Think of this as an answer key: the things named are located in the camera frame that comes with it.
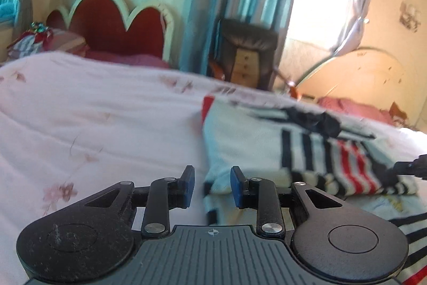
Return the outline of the red black white striped sweater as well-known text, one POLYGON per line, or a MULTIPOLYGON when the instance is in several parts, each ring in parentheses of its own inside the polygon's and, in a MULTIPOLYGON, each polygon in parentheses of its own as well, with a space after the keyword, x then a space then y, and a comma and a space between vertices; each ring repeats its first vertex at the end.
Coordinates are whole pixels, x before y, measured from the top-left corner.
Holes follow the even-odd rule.
POLYGON ((278 188, 305 182, 397 226, 409 244, 399 280, 426 283, 426 181, 393 172, 396 162, 426 155, 426 135, 297 106, 252 106, 212 95, 203 100, 202 125, 209 224, 255 221, 253 210, 235 207, 233 166, 278 188))

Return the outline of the striped folded blanket stack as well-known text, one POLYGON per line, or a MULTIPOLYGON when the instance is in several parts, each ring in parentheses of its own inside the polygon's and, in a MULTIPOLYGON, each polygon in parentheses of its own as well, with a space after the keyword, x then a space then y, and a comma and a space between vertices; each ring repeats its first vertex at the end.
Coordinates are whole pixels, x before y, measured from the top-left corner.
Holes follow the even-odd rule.
POLYGON ((6 50, 8 60, 11 61, 55 50, 84 57, 89 46, 83 36, 51 28, 42 22, 33 22, 30 29, 9 44, 6 50))

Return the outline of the pink floral bed quilt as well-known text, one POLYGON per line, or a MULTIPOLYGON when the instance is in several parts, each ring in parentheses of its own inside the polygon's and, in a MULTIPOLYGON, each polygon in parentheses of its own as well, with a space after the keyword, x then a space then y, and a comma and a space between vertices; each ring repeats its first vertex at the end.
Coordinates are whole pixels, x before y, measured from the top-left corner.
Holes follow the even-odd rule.
POLYGON ((389 126, 174 70, 59 52, 6 64, 1 68, 1 283, 404 284, 400 273, 388 281, 320 279, 298 266, 279 241, 255 235, 251 208, 246 209, 255 213, 252 224, 209 224, 202 125, 208 95, 389 126), (169 236, 144 240, 117 271, 95 281, 41 281, 25 272, 16 243, 32 222, 122 181, 148 187, 157 179, 180 178, 187 166, 195 169, 190 207, 171 209, 169 236))

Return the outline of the cream arched headboard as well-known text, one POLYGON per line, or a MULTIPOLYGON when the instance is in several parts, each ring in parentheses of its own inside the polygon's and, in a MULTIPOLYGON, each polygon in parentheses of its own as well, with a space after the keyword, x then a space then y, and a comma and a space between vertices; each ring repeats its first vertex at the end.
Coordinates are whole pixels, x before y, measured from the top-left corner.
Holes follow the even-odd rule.
POLYGON ((313 98, 349 98, 383 110, 395 103, 411 122, 419 113, 413 72, 390 53, 373 48, 325 61, 304 77, 297 89, 313 98))

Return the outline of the red scalloped headboard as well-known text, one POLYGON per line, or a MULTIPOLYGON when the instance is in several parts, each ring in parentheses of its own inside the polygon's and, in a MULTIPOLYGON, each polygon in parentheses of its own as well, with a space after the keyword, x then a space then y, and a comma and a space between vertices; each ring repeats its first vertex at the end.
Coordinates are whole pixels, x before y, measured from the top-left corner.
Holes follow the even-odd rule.
POLYGON ((83 36, 90 49, 120 56, 147 53, 168 62, 175 21, 159 0, 130 10, 124 0, 75 0, 47 16, 49 27, 83 36))

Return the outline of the red pillow at headboard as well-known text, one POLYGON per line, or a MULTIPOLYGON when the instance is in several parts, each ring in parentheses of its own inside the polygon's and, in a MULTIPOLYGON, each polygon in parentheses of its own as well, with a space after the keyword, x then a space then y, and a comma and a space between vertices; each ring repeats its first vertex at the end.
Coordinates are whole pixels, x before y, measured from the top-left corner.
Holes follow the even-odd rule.
POLYGON ((135 67, 155 67, 161 69, 170 68, 169 64, 163 61, 161 58, 145 53, 137 53, 127 56, 120 55, 118 53, 110 53, 107 51, 89 50, 86 52, 85 58, 135 67))

